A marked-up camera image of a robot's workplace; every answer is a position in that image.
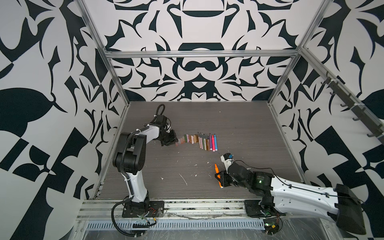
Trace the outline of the orange marker pen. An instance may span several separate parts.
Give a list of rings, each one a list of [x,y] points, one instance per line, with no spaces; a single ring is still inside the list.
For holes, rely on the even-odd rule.
[[[218,168],[217,164],[215,164],[215,178],[218,180],[220,188],[223,188],[222,182],[221,182],[220,171],[219,171],[219,168]]]

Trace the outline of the purple marker pen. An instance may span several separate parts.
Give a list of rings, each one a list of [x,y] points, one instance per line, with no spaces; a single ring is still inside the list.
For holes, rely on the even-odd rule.
[[[209,147],[210,147],[210,151],[213,150],[213,144],[212,144],[212,135],[209,134]]]

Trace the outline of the blue marker pen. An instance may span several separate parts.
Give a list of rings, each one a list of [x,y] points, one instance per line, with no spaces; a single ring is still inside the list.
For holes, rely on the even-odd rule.
[[[218,151],[217,136],[214,135],[215,151]]]

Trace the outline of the red pink marker pen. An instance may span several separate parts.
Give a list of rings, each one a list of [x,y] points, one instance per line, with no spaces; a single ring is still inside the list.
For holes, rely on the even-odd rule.
[[[214,143],[214,136],[212,135],[212,144],[213,144],[213,152],[215,152],[215,143]]]

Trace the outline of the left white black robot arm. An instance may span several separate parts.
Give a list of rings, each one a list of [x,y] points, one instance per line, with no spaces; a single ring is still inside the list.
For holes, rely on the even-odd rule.
[[[162,114],[156,114],[142,129],[121,133],[119,136],[112,163],[123,176],[129,190],[128,202],[125,203],[127,209],[146,212],[150,207],[142,169],[146,160],[147,143],[153,140],[160,141],[162,146],[178,141],[175,131],[171,129],[171,121]]]

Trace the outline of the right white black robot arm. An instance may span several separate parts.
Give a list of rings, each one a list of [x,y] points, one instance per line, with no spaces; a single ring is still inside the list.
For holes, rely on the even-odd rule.
[[[280,218],[295,213],[334,222],[339,229],[352,234],[367,233],[362,201],[345,185],[316,187],[289,181],[274,173],[248,170],[231,158],[223,163],[226,169],[215,174],[220,187],[244,188],[260,198],[245,202],[249,217]]]

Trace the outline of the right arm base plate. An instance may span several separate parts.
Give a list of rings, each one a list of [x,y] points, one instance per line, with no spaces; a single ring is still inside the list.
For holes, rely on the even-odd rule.
[[[285,216],[275,209],[275,204],[268,200],[245,200],[246,214],[251,218],[271,218],[277,216]]]

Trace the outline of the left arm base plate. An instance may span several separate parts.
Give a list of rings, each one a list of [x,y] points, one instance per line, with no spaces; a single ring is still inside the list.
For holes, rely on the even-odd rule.
[[[122,213],[123,218],[158,217],[163,213],[165,207],[164,201],[149,201],[149,202],[128,202],[124,204]]]

